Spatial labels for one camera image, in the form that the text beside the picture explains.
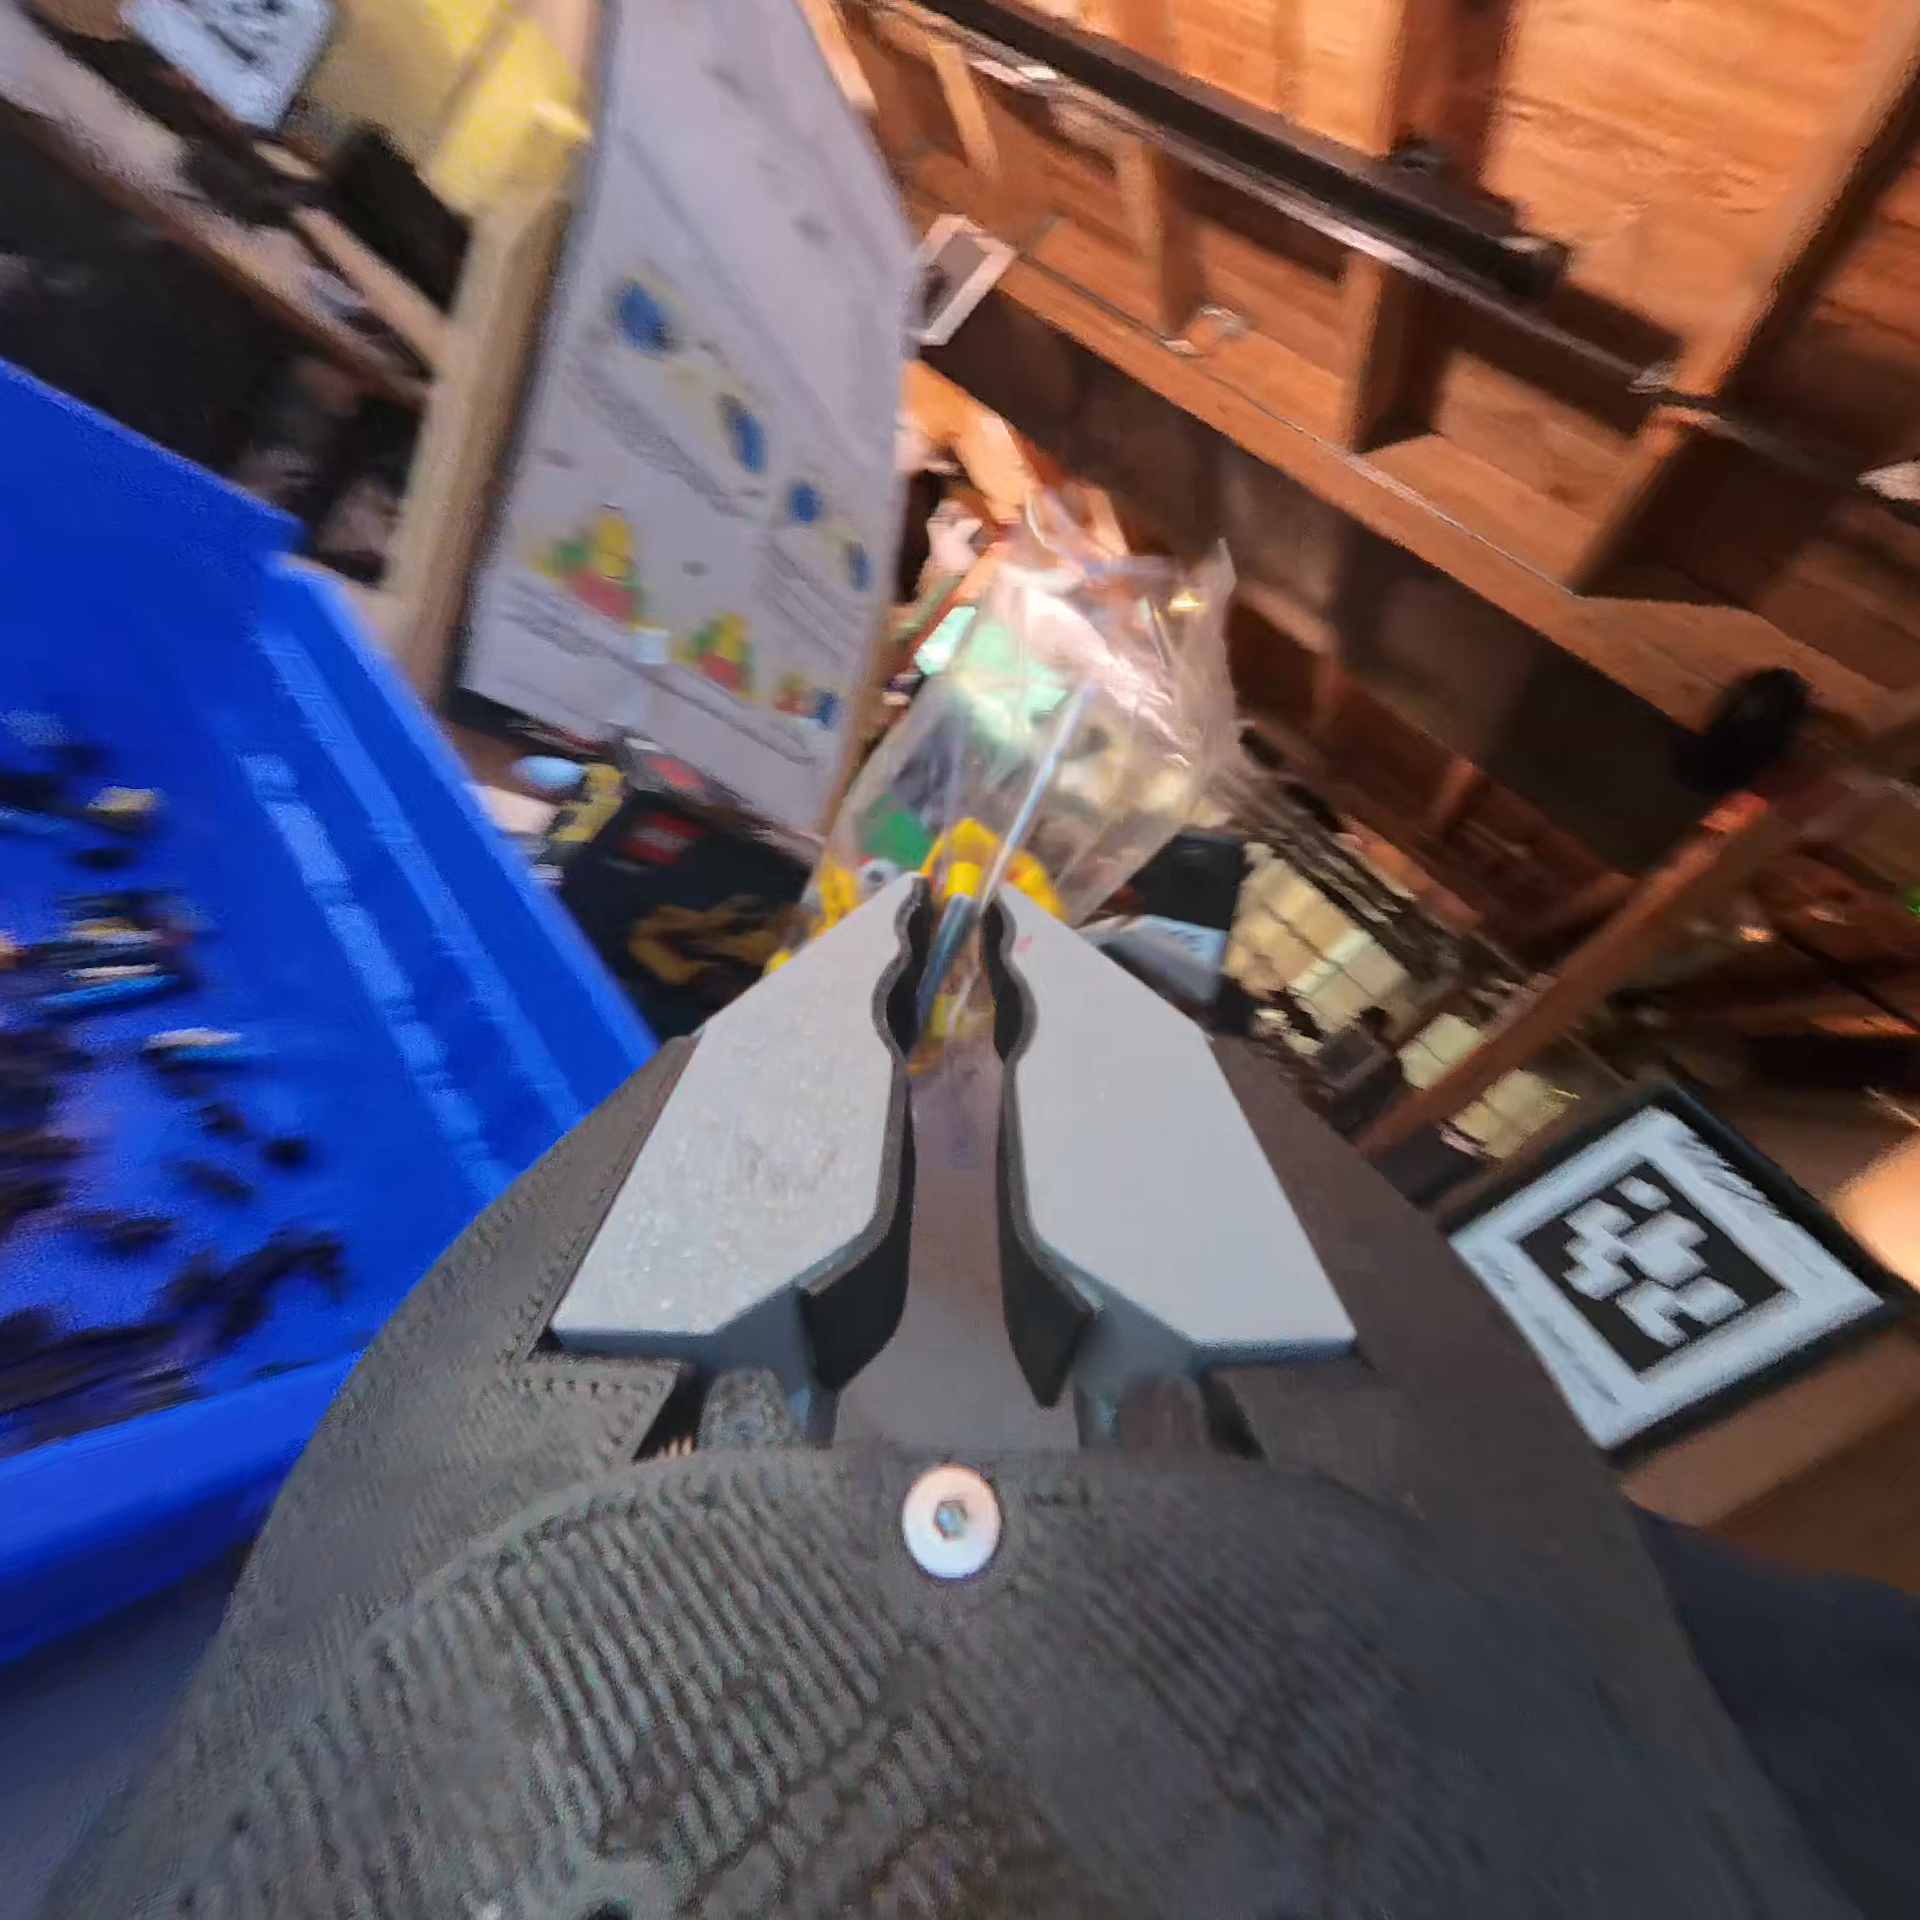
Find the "black white marker tag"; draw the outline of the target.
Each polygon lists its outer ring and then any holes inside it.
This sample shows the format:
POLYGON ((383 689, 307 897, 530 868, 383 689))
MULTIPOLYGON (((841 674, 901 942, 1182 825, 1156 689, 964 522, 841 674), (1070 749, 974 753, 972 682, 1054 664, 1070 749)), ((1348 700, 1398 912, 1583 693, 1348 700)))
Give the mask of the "black white marker tag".
POLYGON ((1668 1080, 1439 1218, 1583 1440, 1636 1466, 1917 1314, 1917 1291, 1668 1080))

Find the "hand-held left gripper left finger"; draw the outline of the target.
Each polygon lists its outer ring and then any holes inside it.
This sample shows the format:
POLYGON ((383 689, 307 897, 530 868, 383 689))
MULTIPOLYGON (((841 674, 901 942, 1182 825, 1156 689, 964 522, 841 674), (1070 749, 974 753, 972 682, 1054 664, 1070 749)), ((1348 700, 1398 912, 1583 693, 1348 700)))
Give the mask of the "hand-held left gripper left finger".
POLYGON ((920 877, 704 1022, 552 1310, 567 1359, 770 1375, 810 1442, 901 1332, 920 877))

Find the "black metal rail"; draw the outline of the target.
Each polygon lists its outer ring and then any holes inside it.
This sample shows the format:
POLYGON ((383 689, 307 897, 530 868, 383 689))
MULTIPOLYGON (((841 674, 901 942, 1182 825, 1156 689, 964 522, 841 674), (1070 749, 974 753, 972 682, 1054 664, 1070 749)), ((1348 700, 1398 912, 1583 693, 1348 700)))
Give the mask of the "black metal rail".
POLYGON ((1538 307, 1566 282, 1566 245, 1522 231, 1510 205, 1420 166, 1299 133, 1276 113, 1022 3, 921 13, 932 33, 1007 68, 1043 98, 1083 105, 1186 174, 1452 301, 1538 307))

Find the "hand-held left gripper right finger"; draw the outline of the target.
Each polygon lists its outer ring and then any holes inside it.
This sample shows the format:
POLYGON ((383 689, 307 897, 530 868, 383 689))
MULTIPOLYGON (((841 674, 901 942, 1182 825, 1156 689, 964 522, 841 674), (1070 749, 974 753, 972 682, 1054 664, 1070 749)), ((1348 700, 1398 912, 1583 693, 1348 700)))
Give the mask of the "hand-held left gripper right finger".
POLYGON ((1210 1037, 1022 892, 992 988, 999 1318, 1034 1404, 1354 1358, 1348 1307, 1210 1037))

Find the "person's dark clothing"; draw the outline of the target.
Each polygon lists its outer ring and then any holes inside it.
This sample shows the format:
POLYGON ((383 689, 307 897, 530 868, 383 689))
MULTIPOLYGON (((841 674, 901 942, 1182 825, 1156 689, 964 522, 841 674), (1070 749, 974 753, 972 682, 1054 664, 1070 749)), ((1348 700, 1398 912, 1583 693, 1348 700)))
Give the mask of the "person's dark clothing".
POLYGON ((1668 1606, 1816 1856, 1865 1918, 1917 1918, 1917 1596, 1636 1515, 1668 1606))

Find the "pile of small lego pieces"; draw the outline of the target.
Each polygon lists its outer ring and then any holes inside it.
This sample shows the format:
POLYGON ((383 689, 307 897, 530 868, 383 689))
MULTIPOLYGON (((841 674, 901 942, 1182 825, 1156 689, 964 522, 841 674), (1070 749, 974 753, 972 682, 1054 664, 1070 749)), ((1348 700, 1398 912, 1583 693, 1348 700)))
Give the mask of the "pile of small lego pieces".
POLYGON ((3 1462, 287 1375, 273 1318, 356 1278, 168 797, 108 775, 3 712, 3 1462))

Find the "white lego instruction poster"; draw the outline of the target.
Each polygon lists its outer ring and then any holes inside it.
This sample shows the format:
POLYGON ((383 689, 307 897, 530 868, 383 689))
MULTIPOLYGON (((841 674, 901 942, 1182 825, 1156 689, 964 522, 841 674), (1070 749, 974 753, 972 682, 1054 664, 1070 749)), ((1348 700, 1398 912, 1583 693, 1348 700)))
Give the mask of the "white lego instruction poster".
POLYGON ((893 607, 915 241, 803 3, 600 3, 460 693, 812 830, 893 607))

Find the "yellow plastic bin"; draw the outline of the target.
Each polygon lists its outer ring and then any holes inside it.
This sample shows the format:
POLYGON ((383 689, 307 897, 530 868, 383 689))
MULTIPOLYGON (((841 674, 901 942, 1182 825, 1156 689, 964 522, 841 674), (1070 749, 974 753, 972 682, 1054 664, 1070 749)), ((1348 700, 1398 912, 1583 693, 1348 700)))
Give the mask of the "yellow plastic bin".
POLYGON ((434 3, 453 84, 434 109, 434 196, 461 218, 494 205, 539 109, 582 113, 592 98, 600 3, 434 3))

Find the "blue plastic bin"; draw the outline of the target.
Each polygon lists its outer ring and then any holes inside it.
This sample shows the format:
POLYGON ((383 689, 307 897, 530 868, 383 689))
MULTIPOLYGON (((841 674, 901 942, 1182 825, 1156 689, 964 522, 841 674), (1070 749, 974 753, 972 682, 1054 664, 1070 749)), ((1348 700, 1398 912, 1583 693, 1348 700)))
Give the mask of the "blue plastic bin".
POLYGON ((168 797, 319 1147, 344 1307, 287 1307, 287 1375, 3 1462, 3 1665, 234 1552, 403 1293, 652 1039, 478 807, 290 522, 3 365, 3 712, 168 797))

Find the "black lego box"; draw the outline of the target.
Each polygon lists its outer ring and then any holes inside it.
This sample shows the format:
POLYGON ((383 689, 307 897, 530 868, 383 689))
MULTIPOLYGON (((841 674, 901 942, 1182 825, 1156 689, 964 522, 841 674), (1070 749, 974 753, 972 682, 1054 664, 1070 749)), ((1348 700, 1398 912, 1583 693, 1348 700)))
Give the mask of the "black lego box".
POLYGON ((791 932, 810 861, 677 760, 591 763, 546 868, 657 1042, 746 993, 791 932))

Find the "clear bag of lego pieces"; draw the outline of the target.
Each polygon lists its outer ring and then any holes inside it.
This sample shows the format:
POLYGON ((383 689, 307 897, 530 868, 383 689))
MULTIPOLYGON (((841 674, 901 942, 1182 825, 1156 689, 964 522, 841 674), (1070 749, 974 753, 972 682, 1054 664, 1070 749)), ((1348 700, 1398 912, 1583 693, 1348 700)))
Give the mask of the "clear bag of lego pieces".
POLYGON ((1124 557, 1034 495, 958 641, 852 776, 794 942, 920 877, 920 1047, 981 1029, 992 905, 1086 924, 1243 775, 1232 598, 1225 541, 1124 557))

